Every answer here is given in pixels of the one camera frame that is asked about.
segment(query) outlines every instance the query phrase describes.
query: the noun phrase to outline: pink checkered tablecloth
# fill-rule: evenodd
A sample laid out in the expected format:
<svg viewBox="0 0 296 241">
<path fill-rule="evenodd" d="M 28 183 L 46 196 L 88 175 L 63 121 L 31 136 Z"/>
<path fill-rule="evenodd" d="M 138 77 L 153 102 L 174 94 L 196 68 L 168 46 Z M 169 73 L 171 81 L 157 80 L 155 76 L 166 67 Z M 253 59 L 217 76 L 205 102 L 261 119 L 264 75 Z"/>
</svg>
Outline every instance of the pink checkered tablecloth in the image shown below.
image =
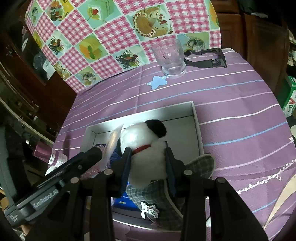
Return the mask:
<svg viewBox="0 0 296 241">
<path fill-rule="evenodd" d="M 221 47 L 209 0 L 32 0 L 26 25 L 63 80 L 79 92 L 156 61 L 151 45 L 178 38 L 184 51 Z"/>
</svg>

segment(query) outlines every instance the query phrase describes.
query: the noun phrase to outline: red collar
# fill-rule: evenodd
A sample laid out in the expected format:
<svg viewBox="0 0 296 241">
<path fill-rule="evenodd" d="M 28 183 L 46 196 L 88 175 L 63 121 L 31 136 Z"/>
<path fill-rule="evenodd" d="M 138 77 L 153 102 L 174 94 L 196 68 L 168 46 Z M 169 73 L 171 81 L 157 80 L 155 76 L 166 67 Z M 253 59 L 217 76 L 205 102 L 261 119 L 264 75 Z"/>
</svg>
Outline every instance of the red collar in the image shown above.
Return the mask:
<svg viewBox="0 0 296 241">
<path fill-rule="evenodd" d="M 138 148 L 136 148 L 135 150 L 133 150 L 132 155 L 139 153 L 140 151 L 143 151 L 147 148 L 151 147 L 151 145 L 144 145 L 144 146 L 140 146 Z"/>
</svg>

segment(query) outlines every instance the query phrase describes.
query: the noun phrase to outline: green box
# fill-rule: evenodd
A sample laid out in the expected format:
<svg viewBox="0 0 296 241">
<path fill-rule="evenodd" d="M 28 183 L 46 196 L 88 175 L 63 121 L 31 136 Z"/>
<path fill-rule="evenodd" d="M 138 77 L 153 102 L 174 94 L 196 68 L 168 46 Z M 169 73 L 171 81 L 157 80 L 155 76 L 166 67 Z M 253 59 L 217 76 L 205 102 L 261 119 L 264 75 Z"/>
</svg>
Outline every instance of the green box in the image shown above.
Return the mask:
<svg viewBox="0 0 296 241">
<path fill-rule="evenodd" d="M 285 117 L 292 115 L 296 108 L 296 79 L 286 75 L 282 89 L 277 100 L 285 114 Z"/>
</svg>

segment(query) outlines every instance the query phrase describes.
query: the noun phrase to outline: blue package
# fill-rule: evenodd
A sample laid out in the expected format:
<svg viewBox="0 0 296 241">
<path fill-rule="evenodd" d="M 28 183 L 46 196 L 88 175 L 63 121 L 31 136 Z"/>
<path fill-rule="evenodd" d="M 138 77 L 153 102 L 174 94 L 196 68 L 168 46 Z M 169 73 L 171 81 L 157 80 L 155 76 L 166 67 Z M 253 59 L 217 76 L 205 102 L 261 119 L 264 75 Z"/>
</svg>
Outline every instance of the blue package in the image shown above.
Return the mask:
<svg viewBox="0 0 296 241">
<path fill-rule="evenodd" d="M 115 150 L 110 157 L 110 165 L 112 166 L 112 163 L 114 161 L 117 161 L 120 159 L 121 157 L 117 154 L 117 151 Z M 126 192 L 123 193 L 121 198 L 116 198 L 113 206 L 117 208 L 125 209 L 125 210 L 140 211 L 139 208 L 133 203 L 133 201 L 130 200 Z"/>
</svg>

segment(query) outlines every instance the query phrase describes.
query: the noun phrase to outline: purple tablecloth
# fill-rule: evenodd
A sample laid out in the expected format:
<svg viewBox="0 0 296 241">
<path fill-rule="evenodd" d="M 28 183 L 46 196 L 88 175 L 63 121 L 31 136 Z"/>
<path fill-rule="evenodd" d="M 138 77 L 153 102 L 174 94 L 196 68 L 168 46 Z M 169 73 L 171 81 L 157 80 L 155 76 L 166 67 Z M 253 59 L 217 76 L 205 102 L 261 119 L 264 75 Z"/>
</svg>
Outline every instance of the purple tablecloth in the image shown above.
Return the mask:
<svg viewBox="0 0 296 241">
<path fill-rule="evenodd" d="M 262 78 L 238 53 L 223 52 L 226 69 L 187 67 L 184 76 L 167 78 L 168 83 L 155 90 L 147 83 L 156 75 L 163 76 L 157 64 L 138 67 L 93 86 L 76 97 L 54 148 L 71 158 L 79 153 L 89 125 L 193 101 L 204 150 L 216 157 L 213 178 L 225 177 L 264 226 L 281 191 L 295 174 L 295 145 L 284 114 Z M 210 56 L 190 59 L 214 58 Z M 286 223 L 295 200 L 296 193 L 267 226 L 270 239 Z"/>
</svg>

